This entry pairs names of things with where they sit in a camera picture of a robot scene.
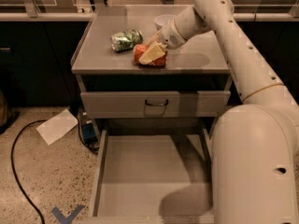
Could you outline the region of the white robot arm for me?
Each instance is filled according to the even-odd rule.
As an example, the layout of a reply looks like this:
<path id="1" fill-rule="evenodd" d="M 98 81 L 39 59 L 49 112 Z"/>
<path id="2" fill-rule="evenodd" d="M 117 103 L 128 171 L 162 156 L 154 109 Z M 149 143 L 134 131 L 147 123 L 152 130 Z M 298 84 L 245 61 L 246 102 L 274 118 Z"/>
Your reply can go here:
<path id="1" fill-rule="evenodd" d="M 242 101 L 218 119 L 210 140 L 214 223 L 299 224 L 299 105 L 233 13 L 231 0 L 194 0 L 147 42 L 177 49 L 213 32 Z"/>

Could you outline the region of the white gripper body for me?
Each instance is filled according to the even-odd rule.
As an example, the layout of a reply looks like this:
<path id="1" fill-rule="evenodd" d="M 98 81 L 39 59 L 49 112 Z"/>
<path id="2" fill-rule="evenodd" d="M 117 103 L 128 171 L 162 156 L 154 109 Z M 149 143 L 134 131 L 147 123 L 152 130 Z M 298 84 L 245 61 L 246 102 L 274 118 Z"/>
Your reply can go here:
<path id="1" fill-rule="evenodd" d="M 158 31 L 159 40 L 166 44 L 169 49 L 178 49 L 186 43 L 175 25 L 175 19 L 166 22 Z"/>

